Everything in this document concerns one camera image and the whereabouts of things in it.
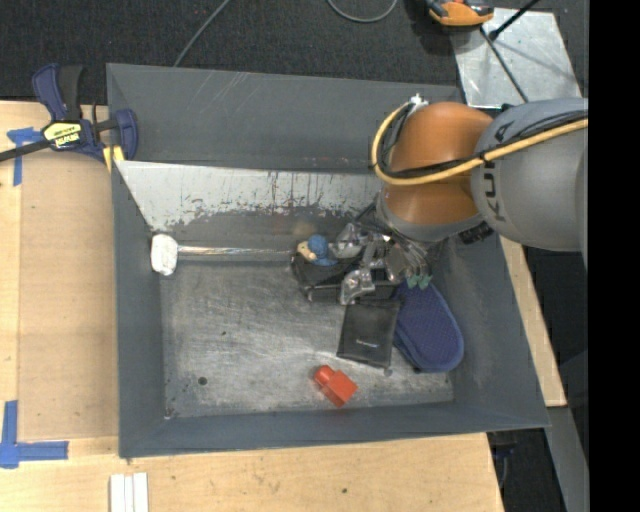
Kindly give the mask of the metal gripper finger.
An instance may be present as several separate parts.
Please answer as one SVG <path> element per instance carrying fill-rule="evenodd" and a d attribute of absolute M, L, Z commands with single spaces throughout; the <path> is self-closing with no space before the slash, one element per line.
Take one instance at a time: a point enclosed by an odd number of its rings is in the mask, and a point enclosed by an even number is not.
<path fill-rule="evenodd" d="M 356 269 L 345 275 L 340 285 L 339 302 L 343 306 L 353 304 L 356 299 L 373 297 L 376 286 L 370 269 Z"/>
<path fill-rule="evenodd" d="M 370 240 L 370 232 L 359 223 L 347 223 L 331 244 L 336 258 L 358 258 L 364 253 Z"/>

